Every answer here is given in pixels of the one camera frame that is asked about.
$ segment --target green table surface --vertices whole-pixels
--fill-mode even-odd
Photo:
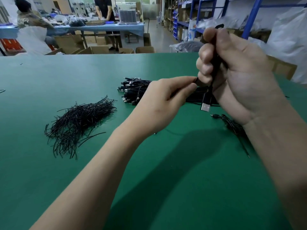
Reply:
[[[28,229],[133,110],[123,77],[197,75],[197,53],[0,58],[0,229]],[[279,80],[307,120],[307,91]],[[112,119],[78,150],[54,158],[44,128],[75,102],[118,100]],[[221,114],[220,107],[211,113]],[[221,120],[185,104],[172,123],[132,156],[105,229],[291,229],[255,152],[244,153]]]

